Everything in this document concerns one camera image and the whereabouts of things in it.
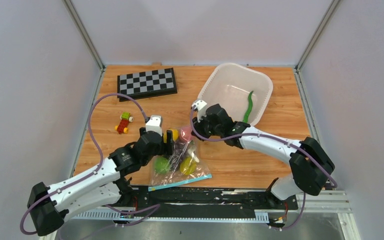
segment white wall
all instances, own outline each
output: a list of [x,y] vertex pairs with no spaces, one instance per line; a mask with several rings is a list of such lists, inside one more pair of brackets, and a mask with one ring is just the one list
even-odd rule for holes
[[98,78],[61,0],[0,0],[0,240],[38,239],[30,190],[70,175]]
[[297,64],[331,0],[73,0],[106,64]]
[[302,73],[362,239],[384,239],[384,1],[342,1]]

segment green ball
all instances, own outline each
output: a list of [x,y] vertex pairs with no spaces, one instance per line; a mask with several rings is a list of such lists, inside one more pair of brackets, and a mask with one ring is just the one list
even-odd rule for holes
[[170,170],[169,160],[163,156],[155,159],[153,167],[157,174],[166,174]]

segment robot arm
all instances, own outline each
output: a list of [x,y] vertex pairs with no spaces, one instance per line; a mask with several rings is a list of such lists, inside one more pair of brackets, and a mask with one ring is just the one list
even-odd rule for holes
[[[27,207],[43,196],[56,191],[36,207],[30,216],[39,236],[44,236],[59,229],[64,222],[87,210],[99,206],[127,203],[129,192],[133,189],[125,176],[146,166],[155,155],[173,153],[173,136],[167,131],[167,143],[163,141],[163,119],[152,115],[145,127],[142,127],[137,142],[129,143],[116,149],[103,160],[100,169],[97,165],[64,181],[46,186],[43,182],[36,184],[30,193]],[[92,175],[77,184],[67,186],[89,174]]]
[[219,104],[208,106],[200,99],[192,104],[192,109],[197,111],[197,117],[192,119],[192,124],[199,135],[195,132],[192,134],[199,139],[203,140],[204,137],[205,140],[210,140],[210,136],[219,136],[229,146],[255,150],[290,165],[292,173],[274,179],[268,187],[269,202],[283,201],[302,192],[317,196],[328,179],[317,166],[292,146],[298,146],[310,154],[329,175],[335,169],[320,144],[311,137],[299,141],[263,132],[247,123],[234,122]]

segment gray floor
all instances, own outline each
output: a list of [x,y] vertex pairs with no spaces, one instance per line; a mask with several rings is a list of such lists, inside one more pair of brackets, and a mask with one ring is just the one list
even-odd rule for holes
[[[292,223],[296,214],[288,214]],[[83,237],[111,225],[103,220],[71,220],[61,229],[64,240]],[[344,240],[338,215],[335,213],[305,213],[292,229],[277,232],[259,223],[203,223],[203,222],[142,222],[125,228],[110,227],[88,240]]]

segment black and white checkered board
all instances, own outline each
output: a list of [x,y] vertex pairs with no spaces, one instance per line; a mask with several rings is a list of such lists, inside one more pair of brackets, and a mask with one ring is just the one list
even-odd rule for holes
[[[120,75],[117,78],[117,92],[133,99],[176,94],[175,72],[173,68],[166,68]],[[126,101],[124,97],[118,98],[120,102]]]

